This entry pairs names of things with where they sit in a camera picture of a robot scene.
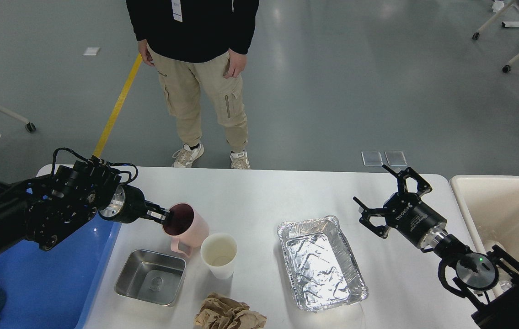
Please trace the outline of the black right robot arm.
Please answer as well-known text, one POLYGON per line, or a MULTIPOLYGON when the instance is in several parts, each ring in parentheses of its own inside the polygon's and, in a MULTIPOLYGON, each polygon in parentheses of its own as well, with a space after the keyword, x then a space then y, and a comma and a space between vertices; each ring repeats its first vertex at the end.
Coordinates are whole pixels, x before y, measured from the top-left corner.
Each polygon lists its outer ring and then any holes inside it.
POLYGON ((381 208, 359 204, 359 222, 378 237, 391 228, 421 252, 439 258, 438 279, 450 293, 468 299, 476 308, 472 320, 481 329, 519 329, 519 261, 500 246, 477 253, 447 233, 447 219, 422 200, 432 187, 413 168, 394 171, 397 190, 381 208))

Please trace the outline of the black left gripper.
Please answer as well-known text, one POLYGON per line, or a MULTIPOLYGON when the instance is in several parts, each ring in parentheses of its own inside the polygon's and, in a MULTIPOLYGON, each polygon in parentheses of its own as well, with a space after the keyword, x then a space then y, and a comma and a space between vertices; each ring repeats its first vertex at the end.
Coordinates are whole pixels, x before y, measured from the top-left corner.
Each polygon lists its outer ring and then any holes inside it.
POLYGON ((102 219, 117 223, 133 223, 145 218, 164 225, 171 219, 171 210, 145 202, 143 192, 130 185, 118 185, 109 205, 98 214, 102 219))

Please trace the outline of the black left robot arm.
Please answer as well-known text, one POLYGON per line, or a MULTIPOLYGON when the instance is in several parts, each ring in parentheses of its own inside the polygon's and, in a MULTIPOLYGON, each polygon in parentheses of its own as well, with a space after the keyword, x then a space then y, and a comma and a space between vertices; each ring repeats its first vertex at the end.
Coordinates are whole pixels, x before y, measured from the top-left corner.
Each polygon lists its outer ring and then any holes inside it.
POLYGON ((16 183, 0 182, 0 254, 22 240, 48 251, 96 215, 116 223, 138 218, 164 224, 174 212, 145 199, 131 186, 138 170, 124 163, 75 154, 74 166, 56 166, 49 174, 16 183))

